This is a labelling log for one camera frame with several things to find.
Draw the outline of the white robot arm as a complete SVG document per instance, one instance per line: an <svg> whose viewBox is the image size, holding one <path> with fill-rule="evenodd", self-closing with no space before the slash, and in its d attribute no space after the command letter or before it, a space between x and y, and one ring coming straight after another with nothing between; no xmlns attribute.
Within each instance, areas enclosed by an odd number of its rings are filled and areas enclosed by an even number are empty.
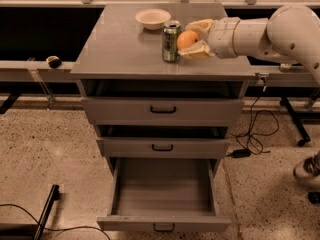
<svg viewBox="0 0 320 240"><path fill-rule="evenodd" d="M187 24L205 39L178 46L187 59L250 56L280 64L301 64L320 83L320 19L303 5L285 5L269 18L224 17Z"/></svg>

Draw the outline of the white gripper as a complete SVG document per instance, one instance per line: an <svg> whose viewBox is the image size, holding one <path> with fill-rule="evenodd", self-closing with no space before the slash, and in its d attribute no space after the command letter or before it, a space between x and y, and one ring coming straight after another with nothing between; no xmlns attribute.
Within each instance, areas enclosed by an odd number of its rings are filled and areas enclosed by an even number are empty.
<svg viewBox="0 0 320 240"><path fill-rule="evenodd" d="M204 40L198 41L188 48L179 49L179 55L185 59L209 59L215 55L221 59L235 58L233 39L239 22L238 17L225 17L218 21L203 19L188 23L185 30L208 36L208 44Z"/></svg>

